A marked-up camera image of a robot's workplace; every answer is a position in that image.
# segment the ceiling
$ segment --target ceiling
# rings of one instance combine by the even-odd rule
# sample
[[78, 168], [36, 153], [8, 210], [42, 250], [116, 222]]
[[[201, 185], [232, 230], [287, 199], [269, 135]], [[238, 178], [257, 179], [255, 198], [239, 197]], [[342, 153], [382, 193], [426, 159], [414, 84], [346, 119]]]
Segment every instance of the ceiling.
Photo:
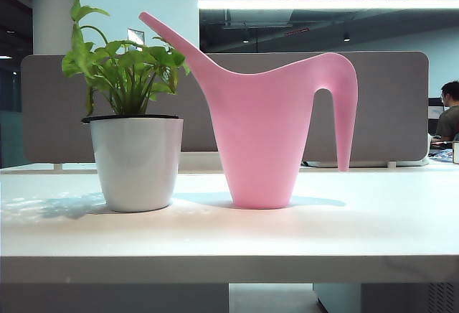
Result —
[[[32, 54], [32, 0], [0, 0], [0, 67], [19, 70]], [[200, 11], [200, 46], [205, 52], [304, 51], [339, 46], [343, 34], [353, 43], [459, 25], [459, 11]], [[242, 43], [247, 38], [248, 44]]]
[[32, 54], [32, 0], [0, 0], [0, 68], [19, 71], [22, 59]]

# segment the dark shirt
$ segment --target dark shirt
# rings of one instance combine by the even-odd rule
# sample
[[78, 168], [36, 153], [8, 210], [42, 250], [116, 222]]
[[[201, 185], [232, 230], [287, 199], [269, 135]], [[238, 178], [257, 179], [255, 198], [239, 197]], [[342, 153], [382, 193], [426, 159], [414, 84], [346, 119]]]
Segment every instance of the dark shirt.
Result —
[[459, 106], [451, 106], [440, 114], [435, 134], [453, 139], [457, 133], [459, 133]]

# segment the white flower pot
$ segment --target white flower pot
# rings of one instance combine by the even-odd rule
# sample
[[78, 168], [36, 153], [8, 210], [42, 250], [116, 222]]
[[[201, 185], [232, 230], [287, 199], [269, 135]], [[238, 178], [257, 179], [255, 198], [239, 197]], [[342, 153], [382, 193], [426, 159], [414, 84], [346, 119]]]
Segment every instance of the white flower pot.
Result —
[[179, 168], [183, 119], [90, 117], [94, 157], [108, 207], [140, 212], [169, 205]]

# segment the black pot rim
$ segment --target black pot rim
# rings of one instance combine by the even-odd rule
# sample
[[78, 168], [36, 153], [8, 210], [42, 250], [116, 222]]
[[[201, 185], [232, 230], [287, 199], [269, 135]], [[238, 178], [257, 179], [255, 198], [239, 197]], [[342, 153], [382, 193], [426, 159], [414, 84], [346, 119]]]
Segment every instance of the black pot rim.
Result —
[[91, 116], [84, 117], [81, 121], [89, 124], [91, 121], [103, 121], [105, 119], [122, 119], [122, 118], [162, 118], [162, 119], [179, 119], [178, 116], [171, 114], [111, 114], [109, 116]]

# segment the flower pot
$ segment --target flower pot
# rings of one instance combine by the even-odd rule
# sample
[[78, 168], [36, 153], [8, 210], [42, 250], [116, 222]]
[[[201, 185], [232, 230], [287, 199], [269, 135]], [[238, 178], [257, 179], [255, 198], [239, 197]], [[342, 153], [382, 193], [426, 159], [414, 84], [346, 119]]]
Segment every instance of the flower pot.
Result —
[[357, 106], [353, 65], [326, 53], [264, 73], [220, 67], [153, 16], [139, 18], [186, 56], [207, 100], [233, 203], [252, 209], [285, 207], [308, 136], [314, 94], [333, 96], [338, 168], [349, 168]]
[[95, 163], [108, 207], [140, 212], [171, 202], [183, 119], [176, 116], [89, 117]]

